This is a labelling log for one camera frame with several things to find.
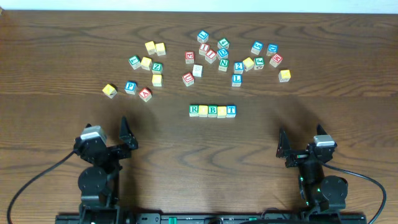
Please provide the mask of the green B block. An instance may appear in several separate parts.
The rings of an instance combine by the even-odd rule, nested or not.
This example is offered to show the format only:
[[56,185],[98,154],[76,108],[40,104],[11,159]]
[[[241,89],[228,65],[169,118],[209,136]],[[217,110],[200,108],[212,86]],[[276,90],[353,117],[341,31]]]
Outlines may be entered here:
[[208,117],[216,118],[218,115],[218,106],[217,105],[209,105],[208,106]]

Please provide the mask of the green R block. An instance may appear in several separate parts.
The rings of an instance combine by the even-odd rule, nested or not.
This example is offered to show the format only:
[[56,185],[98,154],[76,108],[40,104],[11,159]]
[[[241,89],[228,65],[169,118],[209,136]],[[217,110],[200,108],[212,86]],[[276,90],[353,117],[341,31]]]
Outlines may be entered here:
[[189,116],[190,117],[198,117],[199,116],[198,109],[199,109],[198,105],[190,105],[189,106]]

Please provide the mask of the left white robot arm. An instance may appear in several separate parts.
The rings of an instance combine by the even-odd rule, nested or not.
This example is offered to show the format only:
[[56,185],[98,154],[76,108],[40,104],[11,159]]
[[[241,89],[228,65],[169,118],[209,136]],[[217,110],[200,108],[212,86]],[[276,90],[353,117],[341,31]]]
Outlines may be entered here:
[[78,178],[81,191],[79,223],[134,223],[134,215],[119,206],[120,161],[131,157],[138,142],[126,117],[121,118],[121,144],[107,146],[101,126],[87,124],[75,139],[73,152],[91,166]]

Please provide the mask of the yellow O block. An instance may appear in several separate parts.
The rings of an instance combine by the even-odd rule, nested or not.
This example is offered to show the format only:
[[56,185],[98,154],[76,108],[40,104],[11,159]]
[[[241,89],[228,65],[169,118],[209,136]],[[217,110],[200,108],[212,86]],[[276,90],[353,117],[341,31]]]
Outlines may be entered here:
[[207,117],[208,116],[208,105],[200,105],[198,107],[198,116]]
[[225,118],[227,115],[227,107],[226,106],[218,106],[217,107],[217,118]]

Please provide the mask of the blue H block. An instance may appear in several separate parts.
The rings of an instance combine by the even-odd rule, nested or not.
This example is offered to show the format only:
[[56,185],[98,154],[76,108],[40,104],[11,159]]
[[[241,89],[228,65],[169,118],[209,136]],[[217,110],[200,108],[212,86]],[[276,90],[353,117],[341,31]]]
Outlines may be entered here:
[[194,64],[192,74],[194,77],[202,77],[203,75],[203,66]]

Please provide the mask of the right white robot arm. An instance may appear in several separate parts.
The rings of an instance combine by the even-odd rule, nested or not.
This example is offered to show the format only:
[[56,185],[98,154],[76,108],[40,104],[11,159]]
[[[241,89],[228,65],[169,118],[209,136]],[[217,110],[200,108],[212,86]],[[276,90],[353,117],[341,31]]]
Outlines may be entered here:
[[282,128],[279,131],[276,156],[285,159],[287,168],[298,168],[300,194],[308,206],[300,212],[300,219],[309,223],[343,222],[340,210],[346,208],[348,183],[342,177],[326,176],[323,171],[336,147],[321,125],[317,126],[313,142],[303,150],[292,149],[286,132]]

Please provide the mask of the blue T block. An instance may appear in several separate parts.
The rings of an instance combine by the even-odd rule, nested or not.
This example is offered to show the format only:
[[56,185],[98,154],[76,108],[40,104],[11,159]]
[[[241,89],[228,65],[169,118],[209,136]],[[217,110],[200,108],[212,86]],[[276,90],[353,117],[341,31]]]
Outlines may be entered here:
[[227,105],[226,106],[227,118],[234,118],[236,116],[236,105]]

